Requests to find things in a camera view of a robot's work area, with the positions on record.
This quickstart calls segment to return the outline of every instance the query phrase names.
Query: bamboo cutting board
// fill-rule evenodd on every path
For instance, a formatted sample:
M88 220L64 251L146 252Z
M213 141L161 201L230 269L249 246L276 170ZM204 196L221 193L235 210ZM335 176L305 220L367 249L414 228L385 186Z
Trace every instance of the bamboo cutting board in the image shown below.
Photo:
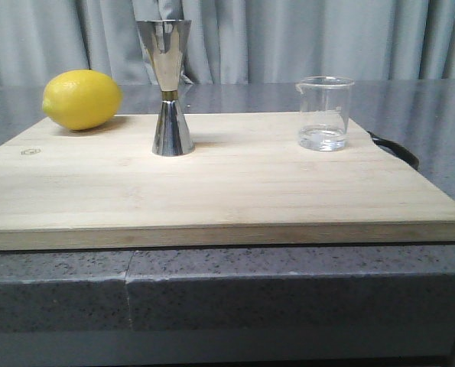
M0 147L0 250L455 241L455 202L355 122L297 144L296 112L187 115L195 151L151 153L156 115Z

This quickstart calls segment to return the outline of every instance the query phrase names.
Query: jigger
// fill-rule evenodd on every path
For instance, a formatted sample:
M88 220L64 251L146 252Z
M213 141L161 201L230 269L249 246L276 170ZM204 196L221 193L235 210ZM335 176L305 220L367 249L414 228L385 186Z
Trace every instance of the jigger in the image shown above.
M194 146L178 99L181 66L191 21L138 21L138 33L151 59L162 102L152 151L163 156L188 154Z

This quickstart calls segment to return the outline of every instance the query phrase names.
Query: curtain fold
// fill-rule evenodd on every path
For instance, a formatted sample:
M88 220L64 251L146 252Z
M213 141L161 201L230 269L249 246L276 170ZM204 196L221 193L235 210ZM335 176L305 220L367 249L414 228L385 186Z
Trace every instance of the curtain fold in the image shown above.
M455 78L455 0L0 0L0 86L156 83L136 20L192 20L184 80Z

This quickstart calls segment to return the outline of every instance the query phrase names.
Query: granite countertop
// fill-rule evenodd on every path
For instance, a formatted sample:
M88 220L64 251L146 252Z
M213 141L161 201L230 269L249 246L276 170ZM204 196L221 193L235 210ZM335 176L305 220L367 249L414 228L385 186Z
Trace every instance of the granite countertop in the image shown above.
M0 89L0 144L44 117L42 90ZM156 86L123 90L120 113L157 112ZM182 86L180 95L185 113L298 109L292 83ZM413 151L421 161L419 171L455 199L455 80L358 82L351 117ZM311 327L345 327L346 332L354 327L365 333L394 328L394 337L400 332L406 337L394 340L392 347L377 338L375 345L367 340L367 349L348 347L337 354L336 348L328 355L287 352L280 342L265 354L246 352L238 358L450 354L455 342L455 243L0 252L0 341L10 349L18 334L257 330L262 336L266 330L305 333ZM432 342L409 345L410 339L431 334L436 334ZM141 354L114 360L227 358L217 352L217 357L185 352L182 357ZM27 357L14 365L37 365L36 356ZM0 350L0 361L4 358L24 360L17 352L11 357ZM76 359L76 365L98 360L89 356Z

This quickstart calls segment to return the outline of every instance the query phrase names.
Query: yellow lemon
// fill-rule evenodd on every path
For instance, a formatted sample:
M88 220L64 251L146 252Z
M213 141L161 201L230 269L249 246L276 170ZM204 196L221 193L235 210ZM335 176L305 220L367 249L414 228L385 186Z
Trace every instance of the yellow lemon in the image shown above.
M70 130L95 128L117 113L122 91L94 70L71 70L53 78L44 90L42 110Z

